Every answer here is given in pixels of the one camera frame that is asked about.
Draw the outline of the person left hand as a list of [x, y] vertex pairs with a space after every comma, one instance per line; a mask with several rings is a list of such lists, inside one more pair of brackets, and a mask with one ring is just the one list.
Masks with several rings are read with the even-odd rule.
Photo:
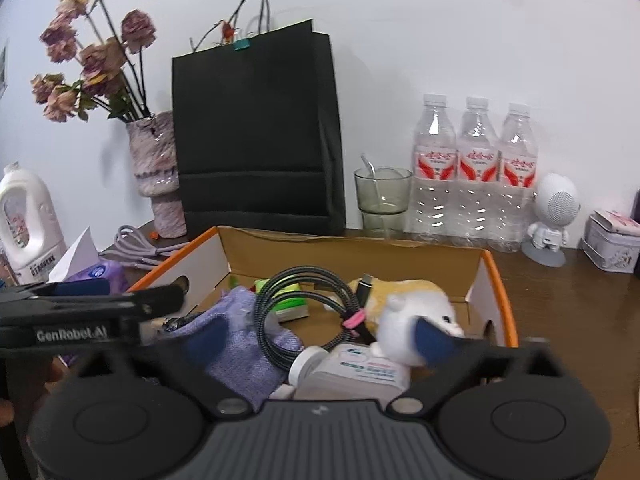
[[8, 393], [1, 395], [1, 427], [27, 424], [48, 394], [47, 384], [59, 382], [65, 366], [50, 356], [14, 356], [1, 364], [1, 379], [8, 386]]

